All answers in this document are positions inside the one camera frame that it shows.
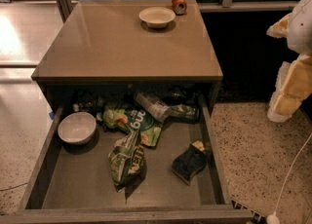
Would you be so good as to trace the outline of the yellow white gripper finger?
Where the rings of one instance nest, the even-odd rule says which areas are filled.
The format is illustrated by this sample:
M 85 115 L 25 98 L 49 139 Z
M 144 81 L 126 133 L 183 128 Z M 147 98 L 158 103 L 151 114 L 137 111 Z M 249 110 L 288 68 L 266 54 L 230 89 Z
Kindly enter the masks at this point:
M 312 94 L 312 56 L 299 55 L 292 63 L 283 62 L 279 68 L 275 92 L 272 94 L 267 117 L 283 123 Z
M 286 38 L 289 33 L 290 17 L 290 14 L 283 16 L 267 29 L 266 34 L 273 38 Z

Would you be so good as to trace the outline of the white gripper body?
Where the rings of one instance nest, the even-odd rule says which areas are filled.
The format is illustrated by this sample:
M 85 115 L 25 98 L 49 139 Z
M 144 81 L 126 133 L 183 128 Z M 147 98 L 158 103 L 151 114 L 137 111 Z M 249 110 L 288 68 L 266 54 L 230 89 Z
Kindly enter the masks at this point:
M 287 44 L 298 54 L 312 54 L 312 0 L 300 0 L 293 8 Z

